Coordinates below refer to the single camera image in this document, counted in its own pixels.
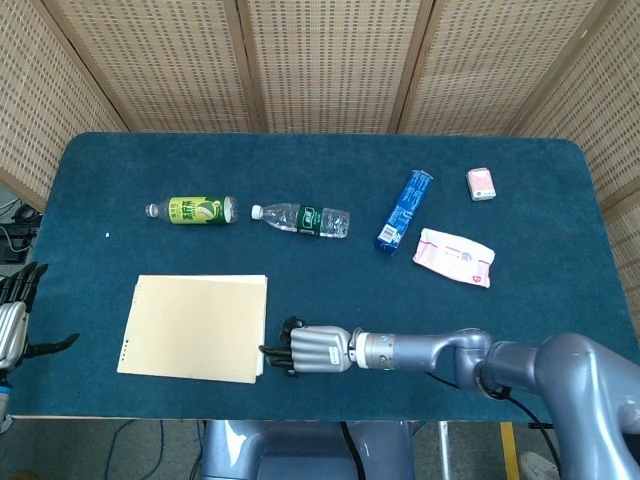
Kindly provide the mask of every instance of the green bottle label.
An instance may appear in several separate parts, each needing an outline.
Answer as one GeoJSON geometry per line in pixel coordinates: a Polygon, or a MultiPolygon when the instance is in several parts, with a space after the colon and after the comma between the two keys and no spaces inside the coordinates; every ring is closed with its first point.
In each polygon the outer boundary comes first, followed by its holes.
{"type": "Polygon", "coordinates": [[[300,233],[320,235],[320,224],[322,223],[322,209],[316,207],[300,206],[296,218],[296,227],[300,233]]]}
{"type": "Polygon", "coordinates": [[[173,197],[169,200],[169,220],[179,224],[226,223],[224,197],[173,197]]]}

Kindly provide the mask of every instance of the table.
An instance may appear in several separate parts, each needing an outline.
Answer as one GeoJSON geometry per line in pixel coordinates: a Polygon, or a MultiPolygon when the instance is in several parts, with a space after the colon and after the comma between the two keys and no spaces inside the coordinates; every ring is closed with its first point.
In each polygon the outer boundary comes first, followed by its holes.
{"type": "MultiPolygon", "coordinates": [[[[479,327],[495,340],[531,345],[576,331],[638,359],[583,154],[563,140],[86,133],[63,155],[35,259],[50,268],[31,341],[81,336],[68,351],[25,361],[12,374],[15,415],[525,419],[500,402],[407,372],[352,368],[287,378],[265,367],[255,385],[118,374],[139,274],[267,275],[269,344],[278,343],[282,321],[295,314],[347,330],[479,327]],[[497,198],[472,202],[465,173],[482,166],[492,172],[497,198]],[[373,239],[412,169],[426,170],[434,182],[389,257],[373,239]],[[236,196],[237,224],[179,226],[144,215],[148,203],[205,194],[236,196]],[[250,219],[254,203],[278,202],[350,211],[349,236],[296,235],[250,219]],[[491,288],[415,265],[427,226],[494,249],[491,288]]],[[[525,401],[544,412],[537,399],[525,401]]]]}

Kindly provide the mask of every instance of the floor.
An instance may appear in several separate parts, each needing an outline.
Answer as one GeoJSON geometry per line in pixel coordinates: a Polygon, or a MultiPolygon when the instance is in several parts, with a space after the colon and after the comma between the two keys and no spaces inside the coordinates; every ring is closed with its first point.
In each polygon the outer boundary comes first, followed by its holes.
{"type": "MultiPolygon", "coordinates": [[[[102,479],[109,447],[124,420],[14,420],[0,435],[0,479],[28,470],[41,480],[102,479]]],[[[503,480],[507,478],[499,424],[449,423],[451,478],[503,480]]],[[[549,458],[539,432],[515,426],[518,452],[536,451],[549,458]]],[[[427,424],[415,436],[417,480],[440,479],[438,425],[427,424]]],[[[120,433],[113,450],[108,478],[143,478],[156,464],[160,452],[160,422],[136,421],[120,433]]],[[[199,452],[193,421],[164,422],[164,451],[160,466],[150,478],[189,478],[199,452]]]]}

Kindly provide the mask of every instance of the pink and white package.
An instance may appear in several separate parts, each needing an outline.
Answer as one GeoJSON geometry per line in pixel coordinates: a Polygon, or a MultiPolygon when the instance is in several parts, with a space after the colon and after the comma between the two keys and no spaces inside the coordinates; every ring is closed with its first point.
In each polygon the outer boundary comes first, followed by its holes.
{"type": "Polygon", "coordinates": [[[413,261],[458,282],[489,288],[496,254],[468,238],[423,228],[413,261]]]}

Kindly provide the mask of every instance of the blue box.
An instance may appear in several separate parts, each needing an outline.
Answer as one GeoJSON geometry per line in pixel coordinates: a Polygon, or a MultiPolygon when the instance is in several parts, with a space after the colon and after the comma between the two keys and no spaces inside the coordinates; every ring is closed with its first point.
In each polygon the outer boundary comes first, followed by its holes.
{"type": "Polygon", "coordinates": [[[409,223],[413,218],[422,199],[424,198],[433,177],[422,170],[414,170],[402,190],[402,194],[396,202],[391,215],[387,219],[380,235],[376,238],[374,246],[381,252],[391,255],[396,251],[402,236],[409,228],[409,223]]]}

